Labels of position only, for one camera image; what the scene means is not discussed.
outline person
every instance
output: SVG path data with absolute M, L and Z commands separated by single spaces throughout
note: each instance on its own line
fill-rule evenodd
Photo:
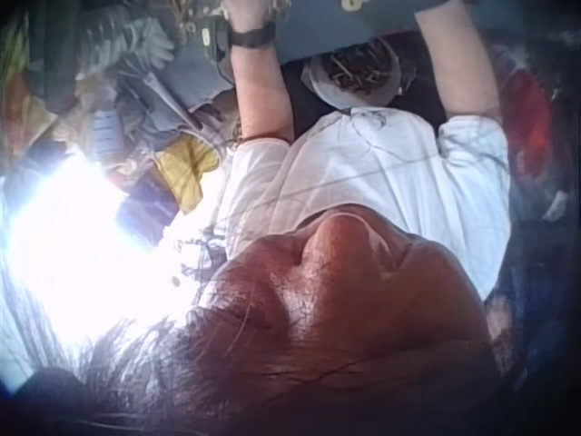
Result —
M 270 4 L 224 0 L 244 139 L 223 204 L 228 262 L 185 326 L 162 322 L 119 352 L 120 326 L 83 383 L 51 372 L 23 387 L 27 404 L 43 377 L 76 392 L 74 419 L 44 410 L 63 417 L 47 420 L 59 434 L 487 429 L 499 374 L 483 301 L 510 236 L 509 175 L 467 8 L 418 2 L 448 117 L 438 136 L 414 114 L 358 108 L 297 140 Z

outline fabric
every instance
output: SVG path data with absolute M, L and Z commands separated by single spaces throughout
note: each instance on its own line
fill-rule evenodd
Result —
M 510 235 L 508 191 L 507 139 L 495 121 L 454 117 L 437 138 L 396 109 L 335 113 L 292 147 L 262 139 L 238 150 L 222 210 L 227 254 L 354 203 L 446 246 L 484 300 Z
M 190 213 L 202 200 L 200 180 L 215 170 L 220 159 L 212 149 L 189 134 L 181 134 L 165 152 L 157 154 L 157 168 L 172 190 L 183 213 Z

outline black watch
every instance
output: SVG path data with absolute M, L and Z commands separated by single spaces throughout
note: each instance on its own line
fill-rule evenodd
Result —
M 245 48 L 261 48 L 268 45 L 276 36 L 276 24 L 269 21 L 262 29 L 250 30 L 250 32 L 238 33 L 232 27 L 228 31 L 230 47 L 237 45 Z

